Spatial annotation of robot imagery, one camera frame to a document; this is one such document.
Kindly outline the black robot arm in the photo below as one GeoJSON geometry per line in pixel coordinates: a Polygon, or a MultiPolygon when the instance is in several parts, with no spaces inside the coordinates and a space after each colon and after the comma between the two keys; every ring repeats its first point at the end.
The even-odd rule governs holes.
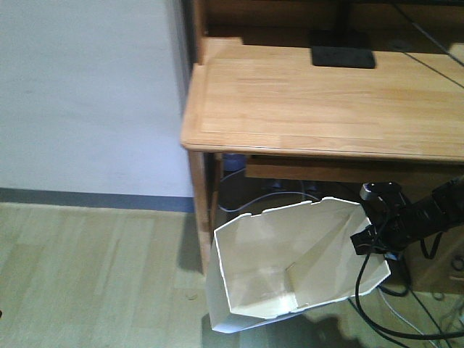
{"type": "Polygon", "coordinates": [[[463,177],[453,178],[417,202],[402,193],[395,182],[365,183],[363,200],[378,198],[386,213],[378,224],[371,224],[351,236],[356,254],[399,253],[410,244],[463,224],[463,177]]]}

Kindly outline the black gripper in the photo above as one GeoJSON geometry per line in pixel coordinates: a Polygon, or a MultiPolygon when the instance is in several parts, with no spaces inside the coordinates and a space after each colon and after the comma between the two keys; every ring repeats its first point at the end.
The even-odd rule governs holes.
{"type": "Polygon", "coordinates": [[[380,212],[370,204],[362,204],[362,208],[370,222],[361,232],[350,236],[357,255],[401,252],[420,241],[417,204],[408,204],[392,217],[386,210],[380,212]]]}

